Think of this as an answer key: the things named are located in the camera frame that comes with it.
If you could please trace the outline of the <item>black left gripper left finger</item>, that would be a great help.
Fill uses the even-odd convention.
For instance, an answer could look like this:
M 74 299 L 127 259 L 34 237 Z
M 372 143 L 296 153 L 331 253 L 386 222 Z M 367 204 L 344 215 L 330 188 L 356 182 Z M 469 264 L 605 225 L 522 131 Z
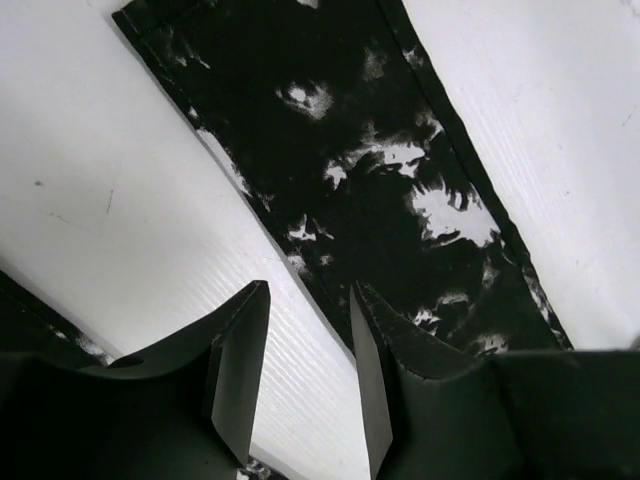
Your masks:
M 1 357 L 5 479 L 232 479 L 247 464 L 270 291 L 218 309 L 108 366 Z

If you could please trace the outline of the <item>black white patterned trousers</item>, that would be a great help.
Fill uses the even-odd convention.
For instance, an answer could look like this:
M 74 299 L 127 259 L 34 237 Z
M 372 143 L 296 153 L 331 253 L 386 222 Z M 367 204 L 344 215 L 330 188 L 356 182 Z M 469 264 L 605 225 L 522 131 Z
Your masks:
M 26 8 L 24 1 L 1 6 L 1 199 L 10 201 L 18 190 L 68 188 L 74 211 L 82 212 L 82 201 L 96 184 L 116 184 L 120 154 L 109 146 L 104 128 L 67 122 L 58 114 L 44 122 L 36 119 L 36 104 L 17 88 L 19 70 L 41 86 L 52 68 L 69 80 L 85 78 L 91 67 L 62 66 L 61 55 L 48 49 L 43 28 L 21 18 Z M 444 190 L 459 174 L 454 164 L 438 172 L 427 145 L 403 135 L 359 148 L 343 145 L 333 156 L 316 155 L 304 170 L 302 184 L 316 188 L 313 200 L 319 208 L 312 226 L 337 226 L 341 239 L 336 249 L 315 247 L 290 258 L 353 350 L 351 289 L 361 284 L 378 292 L 394 279 L 385 259 L 362 251 L 356 234 L 372 225 L 372 215 L 384 205 L 395 207 L 393 220 L 412 225 L 406 198 L 429 187 Z

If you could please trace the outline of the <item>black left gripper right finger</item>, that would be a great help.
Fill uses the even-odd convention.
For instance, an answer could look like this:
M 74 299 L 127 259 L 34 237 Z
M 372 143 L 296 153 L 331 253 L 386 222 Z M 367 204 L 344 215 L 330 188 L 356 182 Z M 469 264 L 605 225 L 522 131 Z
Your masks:
M 635 479 L 639 355 L 525 350 L 472 357 L 350 292 L 374 479 Z

